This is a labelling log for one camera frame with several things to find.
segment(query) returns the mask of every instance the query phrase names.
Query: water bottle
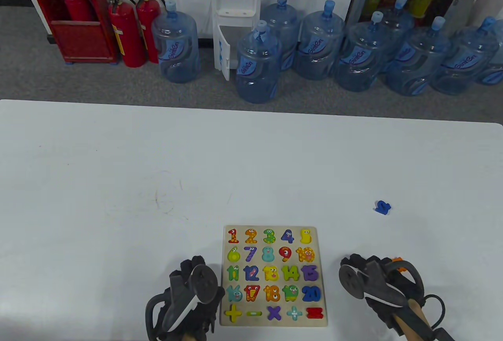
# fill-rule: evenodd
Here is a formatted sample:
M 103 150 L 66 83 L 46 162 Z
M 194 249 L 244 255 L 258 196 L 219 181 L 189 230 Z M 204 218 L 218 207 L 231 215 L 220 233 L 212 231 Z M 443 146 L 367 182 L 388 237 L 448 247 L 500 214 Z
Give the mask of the water bottle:
M 431 28 L 413 30 L 386 75 L 386 83 L 393 91 L 405 96 L 424 92 L 451 48 L 449 38 L 440 34 L 444 24 L 445 19 L 437 16 Z
M 293 65 L 295 50 L 299 41 L 300 19 L 297 10 L 287 5 L 288 0 L 278 0 L 262 11 L 262 19 L 267 22 L 271 33 L 275 35 L 283 47 L 281 70 L 285 71 Z
M 479 28 L 458 30 L 451 38 L 451 51 L 431 77 L 430 86 L 447 95 L 465 92 L 499 48 L 496 36 L 491 32 L 495 22 L 494 18 L 488 17 Z
M 201 71 L 197 25 L 194 18 L 176 11 L 176 2 L 166 3 L 167 14 L 152 23 L 162 76 L 173 83 L 196 79 Z
M 414 28 L 414 18 L 412 15 L 404 10 L 407 0 L 397 0 L 395 7 L 382 9 L 383 13 L 382 23 L 389 28 L 391 34 L 391 43 L 386 51 L 386 65 L 383 72 L 387 72 L 389 65 L 395 59 L 398 51 L 406 38 L 407 32 Z
M 382 17 L 382 12 L 376 11 L 370 22 L 357 23 L 347 32 L 335 77 L 349 91 L 368 90 L 386 63 L 391 32 L 380 24 Z
M 478 84 L 485 86 L 494 86 L 503 80 L 503 20 L 494 23 L 492 32 L 498 40 L 499 50 L 476 79 Z
M 281 71 L 281 42 L 267 22 L 237 43 L 237 93 L 250 103 L 262 104 L 276 96 Z
M 302 77 L 321 81 L 330 74 L 344 37 L 344 21 L 333 13 L 336 3 L 325 2 L 323 11 L 304 19 L 294 69 Z

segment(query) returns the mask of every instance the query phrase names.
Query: wooden number puzzle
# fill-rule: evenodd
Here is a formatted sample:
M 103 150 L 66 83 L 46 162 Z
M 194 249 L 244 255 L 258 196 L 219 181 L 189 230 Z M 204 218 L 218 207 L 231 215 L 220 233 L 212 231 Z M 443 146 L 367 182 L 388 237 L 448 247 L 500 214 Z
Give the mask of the wooden number puzzle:
M 314 227 L 227 226 L 222 285 L 221 325 L 328 325 Z

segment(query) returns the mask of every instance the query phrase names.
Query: black cable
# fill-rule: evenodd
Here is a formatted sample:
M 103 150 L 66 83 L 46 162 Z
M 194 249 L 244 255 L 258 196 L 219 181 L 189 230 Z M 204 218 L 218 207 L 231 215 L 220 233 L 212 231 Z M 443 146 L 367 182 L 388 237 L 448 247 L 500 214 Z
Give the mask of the black cable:
M 424 297 L 424 303 L 426 303 L 426 300 L 428 300 L 429 298 L 435 298 L 436 300 L 438 300 L 440 302 L 440 305 L 442 306 L 442 314 L 440 314 L 440 318 L 438 319 L 438 321 L 433 324 L 433 326 L 431 327 L 433 330 L 440 325 L 440 323 L 444 320 L 444 317 L 445 317 L 445 303 L 444 301 L 442 300 L 442 298 L 440 298 L 438 295 L 435 295 L 435 294 L 429 294 L 427 296 Z

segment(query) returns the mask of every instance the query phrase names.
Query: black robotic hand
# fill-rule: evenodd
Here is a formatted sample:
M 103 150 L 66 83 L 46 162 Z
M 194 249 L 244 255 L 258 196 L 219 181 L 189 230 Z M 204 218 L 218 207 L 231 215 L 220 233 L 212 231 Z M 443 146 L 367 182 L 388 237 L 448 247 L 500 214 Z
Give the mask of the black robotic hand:
M 216 311 L 225 295 L 215 273 L 201 256 L 185 260 L 180 270 L 169 275 L 171 287 L 147 304 L 145 322 L 149 341 L 180 341 L 186 334 L 196 341 L 206 341 L 206 332 L 214 332 Z M 156 325 L 153 309 L 164 302 Z
M 372 308 L 374 312 L 376 312 L 377 316 L 379 316 L 379 319 L 381 319 L 388 326 L 388 328 L 394 329 L 399 336 L 402 336 L 404 332 L 398 325 L 393 315 L 396 314 L 401 307 L 407 305 L 408 299 L 415 300 L 421 307 L 424 306 L 426 300 L 424 297 L 424 287 L 422 285 L 422 281 L 419 277 L 419 279 L 415 278 L 416 282 L 412 282 L 411 280 L 408 280 L 408 278 L 406 278 L 404 275 L 402 275 L 402 273 L 400 273 L 397 269 L 390 269 L 393 268 L 391 258 L 383 258 L 381 260 L 376 256 L 372 256 L 365 260 L 360 255 L 353 254 L 350 256 L 350 258 L 344 258 L 341 261 L 341 267 L 347 265 L 356 268 L 365 275 L 369 274 L 369 272 L 367 271 L 367 264 L 369 262 L 376 262 L 377 264 L 379 264 L 379 268 L 381 268 L 382 272 L 386 274 L 384 277 L 385 283 L 393 286 L 401 293 L 403 293 L 404 302 L 401 302 L 400 298 L 398 298 L 397 300 L 397 298 L 387 297 L 383 290 L 376 291 L 376 294 L 374 295 L 376 299 L 365 296 L 365 300 L 367 301 L 369 307 Z

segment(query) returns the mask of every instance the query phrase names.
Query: red fire extinguisher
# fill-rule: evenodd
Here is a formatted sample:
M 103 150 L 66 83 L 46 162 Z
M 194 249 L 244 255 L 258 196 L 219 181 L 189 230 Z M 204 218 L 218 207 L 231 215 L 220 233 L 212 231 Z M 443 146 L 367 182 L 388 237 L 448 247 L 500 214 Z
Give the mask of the red fire extinguisher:
M 166 9 L 166 2 L 160 0 Z M 156 0 L 138 0 L 136 4 L 136 13 L 140 20 L 140 27 L 143 32 L 143 38 L 149 52 L 149 59 L 153 63 L 159 63 L 158 50 L 152 34 L 152 22 L 161 14 L 160 4 Z
M 64 0 L 74 22 L 95 22 L 96 12 L 91 0 Z
M 143 66 L 147 57 L 134 14 L 134 7 L 123 3 L 122 0 L 110 0 L 108 14 L 126 66 L 128 68 Z

